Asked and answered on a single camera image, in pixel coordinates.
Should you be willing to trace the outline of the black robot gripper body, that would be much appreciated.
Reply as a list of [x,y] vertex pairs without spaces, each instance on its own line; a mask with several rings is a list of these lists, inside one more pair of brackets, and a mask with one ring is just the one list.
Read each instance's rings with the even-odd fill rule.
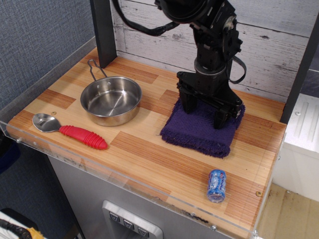
[[231,112],[232,117],[239,116],[243,102],[231,90],[226,71],[215,75],[179,71],[177,77],[179,92],[193,95],[218,110]]

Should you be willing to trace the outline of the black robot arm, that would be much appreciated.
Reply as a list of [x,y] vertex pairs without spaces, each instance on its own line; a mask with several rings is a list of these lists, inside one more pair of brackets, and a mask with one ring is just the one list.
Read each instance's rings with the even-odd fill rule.
[[189,24],[197,47],[195,72],[178,72],[179,96],[183,109],[191,113],[201,100],[216,108],[214,128],[220,129],[237,117],[242,100],[230,89],[233,61],[242,40],[236,29],[234,7],[227,0],[157,0],[155,4],[176,24]]

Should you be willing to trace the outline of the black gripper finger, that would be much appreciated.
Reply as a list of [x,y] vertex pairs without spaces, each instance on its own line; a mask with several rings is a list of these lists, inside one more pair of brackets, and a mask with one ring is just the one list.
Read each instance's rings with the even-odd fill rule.
[[231,112],[224,110],[217,110],[214,116],[214,128],[221,129],[224,127],[226,122],[231,118]]
[[197,98],[193,95],[180,92],[179,97],[182,103],[182,107],[187,114],[192,113],[197,107]]

